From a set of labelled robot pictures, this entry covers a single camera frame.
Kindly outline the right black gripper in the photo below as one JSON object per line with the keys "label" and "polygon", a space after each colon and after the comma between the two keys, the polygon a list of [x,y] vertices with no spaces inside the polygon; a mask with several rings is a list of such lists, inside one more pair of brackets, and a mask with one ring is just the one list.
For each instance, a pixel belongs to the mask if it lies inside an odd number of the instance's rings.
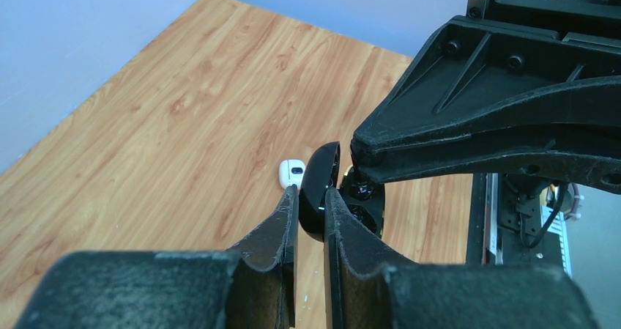
{"label": "right black gripper", "polygon": [[434,32],[355,130],[361,175],[518,174],[620,193],[620,0],[467,0],[466,13],[481,21]]}

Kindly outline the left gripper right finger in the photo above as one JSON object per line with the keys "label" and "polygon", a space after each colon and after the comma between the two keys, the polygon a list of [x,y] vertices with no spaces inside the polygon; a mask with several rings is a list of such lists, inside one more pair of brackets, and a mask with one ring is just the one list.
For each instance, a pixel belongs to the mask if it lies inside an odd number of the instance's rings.
{"label": "left gripper right finger", "polygon": [[596,328],[561,267],[422,265],[389,247],[326,195],[329,328]]}

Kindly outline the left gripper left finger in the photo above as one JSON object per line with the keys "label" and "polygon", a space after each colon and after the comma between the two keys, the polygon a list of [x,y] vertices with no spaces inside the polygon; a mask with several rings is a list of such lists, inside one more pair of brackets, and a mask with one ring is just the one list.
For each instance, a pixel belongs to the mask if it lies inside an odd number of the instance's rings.
{"label": "left gripper left finger", "polygon": [[79,251],[44,275],[17,328],[292,328],[298,192],[223,251]]}

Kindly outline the black earbud charging case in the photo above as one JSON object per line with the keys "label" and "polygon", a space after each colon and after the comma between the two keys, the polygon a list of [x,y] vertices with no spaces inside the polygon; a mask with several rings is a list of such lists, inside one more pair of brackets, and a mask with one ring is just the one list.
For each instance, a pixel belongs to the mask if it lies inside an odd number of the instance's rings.
{"label": "black earbud charging case", "polygon": [[327,191],[334,188],[349,212],[377,237],[384,229],[385,187],[356,172],[351,166],[340,179],[341,145],[338,141],[320,146],[310,157],[299,192],[300,225],[316,241],[324,240]]}

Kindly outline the white earbud charging case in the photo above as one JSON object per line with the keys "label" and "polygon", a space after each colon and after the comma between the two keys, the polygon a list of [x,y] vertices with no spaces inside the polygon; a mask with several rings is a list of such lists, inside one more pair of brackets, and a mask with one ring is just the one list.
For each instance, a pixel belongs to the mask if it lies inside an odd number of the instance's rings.
{"label": "white earbud charging case", "polygon": [[287,159],[281,161],[278,167],[280,186],[286,189],[289,186],[295,185],[300,189],[305,170],[306,166],[302,160]]}

